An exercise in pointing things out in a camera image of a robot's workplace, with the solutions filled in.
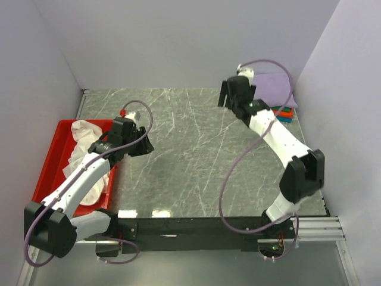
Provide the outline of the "purple t shirt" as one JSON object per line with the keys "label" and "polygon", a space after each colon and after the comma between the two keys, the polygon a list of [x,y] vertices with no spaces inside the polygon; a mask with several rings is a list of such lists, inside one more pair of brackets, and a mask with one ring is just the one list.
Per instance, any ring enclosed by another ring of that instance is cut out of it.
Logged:
{"label": "purple t shirt", "polygon": [[253,99],[263,100],[269,107],[283,105],[291,89],[286,73],[257,74],[252,85],[255,86]]}

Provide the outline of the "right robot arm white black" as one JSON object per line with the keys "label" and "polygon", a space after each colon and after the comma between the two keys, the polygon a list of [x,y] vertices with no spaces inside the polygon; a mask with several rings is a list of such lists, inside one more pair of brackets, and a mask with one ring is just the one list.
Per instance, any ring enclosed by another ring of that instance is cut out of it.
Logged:
{"label": "right robot arm white black", "polygon": [[274,238],[282,231],[285,215],[297,212],[307,197],[324,186],[325,156],[294,137],[263,100],[254,99],[254,92],[255,86],[246,76],[230,77],[221,85],[218,106],[232,110],[250,130],[262,136],[285,168],[280,194],[264,212],[266,220],[261,223],[262,233]]}

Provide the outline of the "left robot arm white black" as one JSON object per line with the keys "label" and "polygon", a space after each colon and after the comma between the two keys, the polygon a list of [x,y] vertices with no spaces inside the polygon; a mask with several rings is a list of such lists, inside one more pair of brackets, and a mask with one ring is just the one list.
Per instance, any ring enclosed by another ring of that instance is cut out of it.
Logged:
{"label": "left robot arm white black", "polygon": [[98,208],[84,216],[74,213],[86,194],[125,156],[153,152],[149,129],[138,125],[138,114],[116,117],[111,129],[91,143],[73,173],[40,203],[24,208],[24,251],[36,247],[54,257],[66,256],[77,241],[93,235],[110,240],[119,232],[118,216]]}

